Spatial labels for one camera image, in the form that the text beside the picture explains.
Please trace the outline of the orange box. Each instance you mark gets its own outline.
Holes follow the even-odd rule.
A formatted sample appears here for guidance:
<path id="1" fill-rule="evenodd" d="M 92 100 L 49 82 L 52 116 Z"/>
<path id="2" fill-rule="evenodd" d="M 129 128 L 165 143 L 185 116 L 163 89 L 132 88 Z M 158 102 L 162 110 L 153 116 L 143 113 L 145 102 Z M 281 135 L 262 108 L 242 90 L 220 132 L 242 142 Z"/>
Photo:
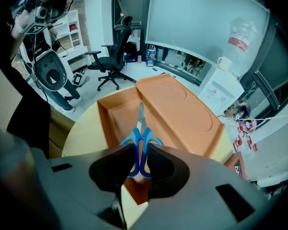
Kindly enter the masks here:
<path id="1" fill-rule="evenodd" d="M 97 101 L 109 148 L 133 144 L 120 142 L 137 126 L 140 102 L 144 104 L 146 126 L 163 142 L 162 147 L 211 158 L 225 126 L 199 98 L 168 74 L 142 79 L 133 88 Z M 138 173 L 133 178 L 127 176 L 123 185 L 140 204 L 148 201 L 152 178 Z"/>

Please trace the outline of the blue paper bag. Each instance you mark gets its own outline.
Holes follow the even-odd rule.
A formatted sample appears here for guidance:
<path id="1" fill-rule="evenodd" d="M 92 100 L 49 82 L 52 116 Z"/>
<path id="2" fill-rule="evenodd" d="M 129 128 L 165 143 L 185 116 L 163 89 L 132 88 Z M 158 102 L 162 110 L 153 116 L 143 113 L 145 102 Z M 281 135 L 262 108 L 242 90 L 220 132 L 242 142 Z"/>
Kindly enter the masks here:
<path id="1" fill-rule="evenodd" d="M 156 47 L 154 45 L 150 45 L 146 53 L 146 66 L 154 67 L 155 58 L 156 58 Z"/>

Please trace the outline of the blue handled scissors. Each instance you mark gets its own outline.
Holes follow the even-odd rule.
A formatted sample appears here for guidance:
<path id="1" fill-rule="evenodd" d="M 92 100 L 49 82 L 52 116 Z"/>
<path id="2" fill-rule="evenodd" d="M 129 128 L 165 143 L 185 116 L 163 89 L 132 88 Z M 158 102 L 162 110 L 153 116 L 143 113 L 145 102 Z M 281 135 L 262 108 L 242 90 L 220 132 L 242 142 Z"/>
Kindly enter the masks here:
<path id="1" fill-rule="evenodd" d="M 151 179 L 151 174 L 145 170 L 148 144 L 151 141 L 161 146 L 164 144 L 159 138 L 154 136 L 152 130 L 146 126 L 143 102 L 140 102 L 139 105 L 137 126 L 132 130 L 131 134 L 120 142 L 120 145 L 124 145 L 128 141 L 132 141 L 135 148 L 134 170 L 129 173 L 128 177 L 133 178 L 140 173 L 144 178 Z"/>

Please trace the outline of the person's khaki trouser leg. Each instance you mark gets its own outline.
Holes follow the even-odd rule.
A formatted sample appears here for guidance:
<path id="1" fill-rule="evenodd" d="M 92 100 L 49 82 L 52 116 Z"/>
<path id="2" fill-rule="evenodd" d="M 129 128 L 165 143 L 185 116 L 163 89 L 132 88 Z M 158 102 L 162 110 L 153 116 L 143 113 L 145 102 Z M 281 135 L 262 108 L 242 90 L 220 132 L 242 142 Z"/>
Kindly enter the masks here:
<path id="1" fill-rule="evenodd" d="M 49 122 L 49 157 L 59 158 L 62 156 L 67 136 L 75 122 L 50 106 Z"/>

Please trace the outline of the black office chair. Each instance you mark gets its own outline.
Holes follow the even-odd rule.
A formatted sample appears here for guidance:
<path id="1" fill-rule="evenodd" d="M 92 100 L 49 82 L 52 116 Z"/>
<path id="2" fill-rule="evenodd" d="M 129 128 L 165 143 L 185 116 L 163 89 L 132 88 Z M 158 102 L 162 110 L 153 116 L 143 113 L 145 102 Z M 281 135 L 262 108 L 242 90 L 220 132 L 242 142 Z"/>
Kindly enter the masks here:
<path id="1" fill-rule="evenodd" d="M 116 45 L 104 45 L 108 49 L 109 56 L 107 57 L 98 57 L 97 55 L 101 51 L 89 51 L 85 52 L 87 56 L 93 56 L 94 62 L 89 65 L 87 68 L 89 70 L 99 70 L 100 72 L 107 72 L 106 76 L 98 77 L 98 81 L 104 79 L 104 81 L 97 87 L 97 91 L 101 90 L 101 87 L 107 83 L 109 80 L 116 85 L 116 90 L 119 90 L 120 87 L 116 83 L 115 79 L 120 76 L 120 71 L 123 69 L 124 63 L 124 53 L 125 46 L 131 35 L 131 22 L 133 20 L 132 16 L 124 17 L 121 21 L 123 30 L 120 34 L 119 40 Z"/>

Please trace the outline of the round wooden table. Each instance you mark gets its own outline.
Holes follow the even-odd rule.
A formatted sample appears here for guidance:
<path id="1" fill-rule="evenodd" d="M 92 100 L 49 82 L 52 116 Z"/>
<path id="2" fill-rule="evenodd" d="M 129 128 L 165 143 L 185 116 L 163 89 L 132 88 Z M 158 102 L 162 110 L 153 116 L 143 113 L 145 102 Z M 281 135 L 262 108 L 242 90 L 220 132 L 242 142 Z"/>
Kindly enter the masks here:
<path id="1" fill-rule="evenodd" d="M 107 149 L 107 143 L 103 133 L 97 104 L 92 104 L 73 125 L 64 144 L 62 156 L 76 156 L 99 150 Z M 233 154 L 230 139 L 226 133 L 223 134 L 212 155 L 212 159 L 224 164 Z M 148 207 L 148 203 L 137 204 L 130 195 L 127 188 L 121 187 L 122 211 L 124 213 L 127 228 L 136 222 Z"/>

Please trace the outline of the group of clear water jugs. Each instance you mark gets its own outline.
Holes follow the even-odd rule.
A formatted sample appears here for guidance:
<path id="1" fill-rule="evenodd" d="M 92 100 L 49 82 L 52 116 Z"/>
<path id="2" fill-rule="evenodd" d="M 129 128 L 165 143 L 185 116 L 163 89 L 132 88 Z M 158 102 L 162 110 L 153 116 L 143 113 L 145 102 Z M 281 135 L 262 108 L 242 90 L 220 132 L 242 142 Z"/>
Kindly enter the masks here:
<path id="1" fill-rule="evenodd" d="M 252 153 L 258 150 L 257 144 L 253 142 L 251 133 L 257 128 L 257 121 L 254 118 L 237 119 L 236 129 L 237 136 L 233 142 L 234 150 L 236 152 Z"/>

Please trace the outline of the person's left forearm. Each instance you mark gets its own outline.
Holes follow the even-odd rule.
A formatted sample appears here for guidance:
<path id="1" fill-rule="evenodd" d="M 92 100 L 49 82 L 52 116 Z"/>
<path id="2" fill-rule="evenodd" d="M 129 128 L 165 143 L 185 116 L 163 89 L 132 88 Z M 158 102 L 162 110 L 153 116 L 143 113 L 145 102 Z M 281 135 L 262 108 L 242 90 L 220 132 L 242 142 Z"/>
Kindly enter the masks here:
<path id="1" fill-rule="evenodd" d="M 14 27 L 11 31 L 12 45 L 10 49 L 10 60 L 15 57 L 21 43 L 25 38 L 24 29 L 29 23 L 29 12 L 24 10 L 20 15 L 17 15 L 14 22 Z"/>

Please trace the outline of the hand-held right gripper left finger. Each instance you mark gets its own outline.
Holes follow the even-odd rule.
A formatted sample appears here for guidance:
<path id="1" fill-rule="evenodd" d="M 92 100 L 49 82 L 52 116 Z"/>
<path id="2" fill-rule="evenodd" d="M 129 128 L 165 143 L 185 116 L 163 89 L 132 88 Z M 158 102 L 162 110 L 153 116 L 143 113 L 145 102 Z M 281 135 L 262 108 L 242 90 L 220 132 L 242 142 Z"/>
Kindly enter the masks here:
<path id="1" fill-rule="evenodd" d="M 48 160 L 33 148 L 36 173 L 60 230 L 124 230 L 121 187 L 134 145 Z"/>

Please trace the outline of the clear water dispenser bottle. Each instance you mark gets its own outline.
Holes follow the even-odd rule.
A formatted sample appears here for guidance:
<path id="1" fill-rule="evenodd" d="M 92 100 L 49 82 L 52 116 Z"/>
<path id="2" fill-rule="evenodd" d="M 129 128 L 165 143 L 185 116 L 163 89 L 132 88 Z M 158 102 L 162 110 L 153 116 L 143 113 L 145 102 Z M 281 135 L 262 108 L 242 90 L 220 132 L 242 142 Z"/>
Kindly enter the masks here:
<path id="1" fill-rule="evenodd" d="M 262 35 L 252 21 L 237 17 L 230 23 L 230 32 L 223 56 L 231 61 L 229 71 L 241 79 L 252 66 Z"/>

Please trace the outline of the white shelf unit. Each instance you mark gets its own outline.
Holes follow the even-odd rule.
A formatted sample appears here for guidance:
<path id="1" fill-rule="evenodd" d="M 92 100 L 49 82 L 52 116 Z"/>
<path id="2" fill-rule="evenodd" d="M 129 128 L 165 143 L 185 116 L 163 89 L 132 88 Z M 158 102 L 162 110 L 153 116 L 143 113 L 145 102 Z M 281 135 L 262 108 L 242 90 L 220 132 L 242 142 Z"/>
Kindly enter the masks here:
<path id="1" fill-rule="evenodd" d="M 88 49 L 83 43 L 78 11 L 69 11 L 52 25 L 49 31 L 56 34 L 54 39 L 59 42 L 57 54 L 61 60 L 68 64 L 72 72 L 89 66 L 92 61 L 86 54 Z"/>

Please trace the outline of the black framed window wall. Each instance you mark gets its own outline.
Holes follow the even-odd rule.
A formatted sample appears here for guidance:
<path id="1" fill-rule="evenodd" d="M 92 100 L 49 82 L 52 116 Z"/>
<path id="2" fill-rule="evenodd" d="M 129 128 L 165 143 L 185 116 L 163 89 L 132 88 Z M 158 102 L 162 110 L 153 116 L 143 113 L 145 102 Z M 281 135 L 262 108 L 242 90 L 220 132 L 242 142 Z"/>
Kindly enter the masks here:
<path id="1" fill-rule="evenodd" d="M 247 116 L 259 122 L 267 118 L 285 119 L 288 118 L 288 0 L 257 1 L 270 11 L 269 18 L 252 66 L 241 79 L 236 77 L 244 92 L 233 104 L 245 103 L 249 107 Z M 118 39 L 122 31 L 122 19 L 132 16 L 132 29 L 141 31 L 140 55 L 143 59 L 146 59 L 148 47 L 153 45 L 145 42 L 149 4 L 150 0 L 112 0 L 114 39 Z M 154 46 L 156 66 L 190 74 L 200 82 L 199 86 L 210 68 L 217 67 L 218 58 L 223 56 L 222 53 L 211 64 L 183 51 Z"/>

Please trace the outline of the frosted glass panel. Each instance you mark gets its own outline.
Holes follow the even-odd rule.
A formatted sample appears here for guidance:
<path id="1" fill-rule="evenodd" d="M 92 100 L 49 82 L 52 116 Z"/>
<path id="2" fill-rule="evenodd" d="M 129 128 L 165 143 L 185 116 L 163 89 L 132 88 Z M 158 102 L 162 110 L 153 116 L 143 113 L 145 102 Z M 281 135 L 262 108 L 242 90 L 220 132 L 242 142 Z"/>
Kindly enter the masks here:
<path id="1" fill-rule="evenodd" d="M 145 42 L 213 64 L 226 47 L 234 19 L 254 22 L 264 34 L 269 13 L 257 0 L 150 0 Z"/>

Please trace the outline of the white cup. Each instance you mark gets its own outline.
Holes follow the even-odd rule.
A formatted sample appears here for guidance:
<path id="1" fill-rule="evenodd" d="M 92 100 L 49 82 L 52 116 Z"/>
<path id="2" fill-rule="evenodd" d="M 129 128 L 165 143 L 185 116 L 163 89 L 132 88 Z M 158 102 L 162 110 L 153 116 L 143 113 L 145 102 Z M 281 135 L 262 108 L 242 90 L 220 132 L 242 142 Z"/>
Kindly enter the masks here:
<path id="1" fill-rule="evenodd" d="M 232 61 L 228 59 L 227 57 L 221 56 L 217 60 L 218 67 L 223 71 L 229 71 Z"/>

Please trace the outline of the black backpack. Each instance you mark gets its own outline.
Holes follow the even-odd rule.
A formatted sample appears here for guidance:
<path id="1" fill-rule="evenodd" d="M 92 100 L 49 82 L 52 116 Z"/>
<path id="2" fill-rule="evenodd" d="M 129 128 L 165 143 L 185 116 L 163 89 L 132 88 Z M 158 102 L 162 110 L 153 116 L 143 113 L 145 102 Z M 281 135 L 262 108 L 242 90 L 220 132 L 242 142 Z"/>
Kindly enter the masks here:
<path id="1" fill-rule="evenodd" d="M 134 63 L 138 61 L 138 56 L 140 55 L 140 51 L 137 50 L 136 44 L 133 42 L 127 42 L 125 45 L 125 62 L 126 63 Z"/>

